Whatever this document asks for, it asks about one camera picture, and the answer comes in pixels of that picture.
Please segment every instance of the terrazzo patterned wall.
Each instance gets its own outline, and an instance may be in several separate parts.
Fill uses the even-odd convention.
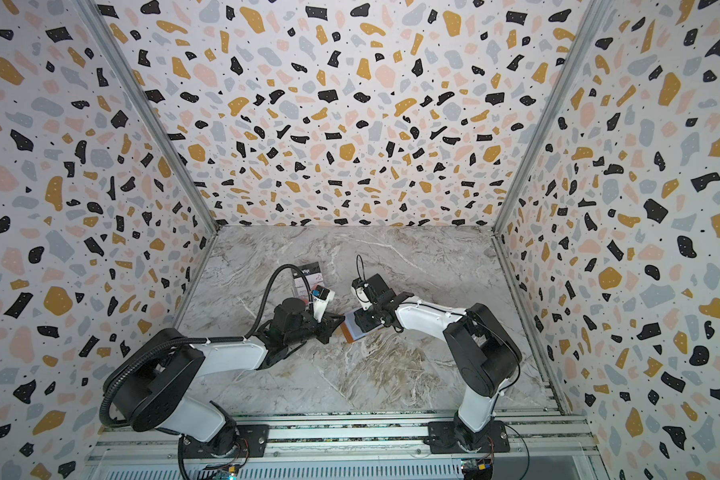
[[[221,224],[492,224],[587,2],[108,0]]]
[[[79,474],[210,237],[70,5],[0,2],[0,478]]]
[[[720,479],[720,0],[614,5],[500,238],[612,478]]]

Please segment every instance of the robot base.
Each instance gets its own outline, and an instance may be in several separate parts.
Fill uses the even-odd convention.
[[[248,442],[248,449],[250,450],[249,458],[260,458],[264,456],[264,449],[267,444],[267,437],[269,435],[268,425],[238,425],[238,431],[240,436],[238,442],[242,442],[243,439]],[[215,458],[203,449],[202,444],[192,437],[187,437],[190,440],[190,444],[184,448],[184,458]],[[217,458],[219,460],[227,460],[228,458]]]
[[[454,422],[430,422],[427,424],[429,437],[424,443],[429,445],[432,453],[464,453],[459,445],[454,430]],[[504,423],[500,420],[490,421],[485,428],[475,434],[480,437],[490,437],[494,443],[494,453],[509,452],[509,439]],[[486,440],[475,453],[490,453],[490,444]]]

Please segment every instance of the terrazzo wallpaper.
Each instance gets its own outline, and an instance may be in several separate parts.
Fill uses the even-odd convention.
[[[720,480],[720,0],[614,6],[500,239],[612,478]]]
[[[494,222],[586,0],[102,0],[221,224]]]
[[[211,233],[66,2],[0,2],[0,478],[75,478]]]

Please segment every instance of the marble surface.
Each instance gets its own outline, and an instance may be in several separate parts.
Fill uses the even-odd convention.
[[[382,274],[395,291],[446,306],[488,306],[523,353],[520,380],[498,408],[553,405],[487,228],[225,226],[179,330],[188,336],[248,331],[269,276],[288,263],[319,261],[326,286],[336,292],[328,310],[355,310],[359,304],[350,285],[357,277],[356,254],[365,261],[366,276]],[[290,275],[281,273],[262,321],[292,296],[291,285]],[[444,342],[415,330],[383,328],[352,344],[337,330],[329,344],[311,340],[268,370],[212,374],[190,388],[197,398],[237,414],[453,410],[463,392]]]

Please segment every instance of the black mounting plate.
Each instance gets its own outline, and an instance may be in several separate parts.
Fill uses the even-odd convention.
[[[487,426],[488,436],[494,442],[494,453],[509,452],[509,439],[507,438],[507,430],[504,422],[501,420],[492,420]],[[427,424],[429,438],[436,438],[436,441],[430,444],[432,453],[465,453],[464,450],[456,442],[454,436],[454,423],[450,422],[430,422]],[[452,447],[444,447],[442,445],[451,445]],[[490,445],[482,447],[476,453],[489,453]]]
[[[250,449],[249,458],[261,458],[264,456],[264,449],[267,444],[267,437],[269,435],[268,425],[238,425],[237,429],[240,431],[240,443],[245,444],[242,440],[245,439],[248,442]],[[191,442],[184,449],[184,458],[212,458],[214,460],[227,460],[227,458],[216,458],[210,455],[208,452],[202,449],[200,442],[192,437],[189,437]]]

